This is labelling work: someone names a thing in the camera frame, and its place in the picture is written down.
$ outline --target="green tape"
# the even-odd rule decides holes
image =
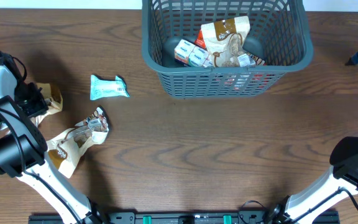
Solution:
[[[231,215],[223,216],[223,224],[231,224]]]
[[[143,217],[143,224],[152,224],[152,217]]]

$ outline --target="red package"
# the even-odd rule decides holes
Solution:
[[[203,38],[203,31],[200,30],[198,32],[198,37],[196,39],[196,42],[195,44],[198,46],[198,47],[202,47],[206,50],[206,46],[205,46],[205,43],[204,43],[204,38]]]

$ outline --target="blue candy wrapper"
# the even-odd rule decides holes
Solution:
[[[110,96],[129,97],[124,81],[118,76],[116,76],[115,81],[108,81],[100,80],[96,75],[91,75],[91,100]]]

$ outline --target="white wall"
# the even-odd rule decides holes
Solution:
[[[303,4],[307,11],[358,12],[358,0],[303,0]],[[142,0],[0,0],[0,8],[141,9]]]

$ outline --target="wood grain surface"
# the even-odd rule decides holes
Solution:
[[[296,194],[329,167],[345,136],[358,136],[358,13],[309,12],[314,59],[255,98],[174,100],[141,56],[141,12],[0,9],[0,50],[28,81],[57,84],[64,105],[40,125],[46,139],[101,105],[112,124],[70,182],[108,210],[236,210]],[[90,75],[122,76],[130,98],[90,101]],[[335,208],[358,223],[350,200]],[[0,223],[55,213],[27,185],[0,175]]]

